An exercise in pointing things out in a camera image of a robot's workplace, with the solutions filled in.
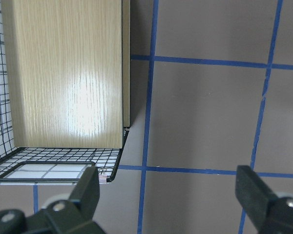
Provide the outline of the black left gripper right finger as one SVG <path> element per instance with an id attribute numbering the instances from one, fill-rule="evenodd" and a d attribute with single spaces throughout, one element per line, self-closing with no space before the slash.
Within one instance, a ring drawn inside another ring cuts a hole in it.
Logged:
<path id="1" fill-rule="evenodd" d="M 236 169 L 235 196 L 255 228 L 261 228 L 279 197 L 248 165 Z"/>

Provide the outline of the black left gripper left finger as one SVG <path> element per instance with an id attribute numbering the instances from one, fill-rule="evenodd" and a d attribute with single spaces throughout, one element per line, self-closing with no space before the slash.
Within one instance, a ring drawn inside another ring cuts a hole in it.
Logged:
<path id="1" fill-rule="evenodd" d="M 92 219 L 100 198 L 98 169 L 87 167 L 69 196 L 85 219 Z"/>

